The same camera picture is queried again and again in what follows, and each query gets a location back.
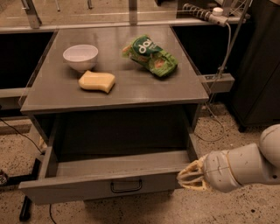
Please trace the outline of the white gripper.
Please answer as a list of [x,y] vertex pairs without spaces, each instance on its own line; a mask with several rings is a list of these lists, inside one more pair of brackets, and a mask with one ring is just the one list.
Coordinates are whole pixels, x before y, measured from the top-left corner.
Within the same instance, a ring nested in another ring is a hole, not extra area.
[[[182,180],[203,176],[205,180]],[[212,151],[206,156],[191,162],[185,169],[178,173],[177,179],[180,179],[178,183],[182,187],[195,191],[207,191],[212,187],[214,190],[229,193],[241,187],[231,172],[228,162],[228,152],[226,150]]]

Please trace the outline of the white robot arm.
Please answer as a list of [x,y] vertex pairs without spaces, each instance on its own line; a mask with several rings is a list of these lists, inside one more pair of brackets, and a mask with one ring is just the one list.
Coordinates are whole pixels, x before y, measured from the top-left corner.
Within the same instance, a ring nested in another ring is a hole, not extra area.
[[259,144],[211,151],[191,162],[177,176],[187,189],[229,193],[245,185],[280,184],[280,124],[265,129]]

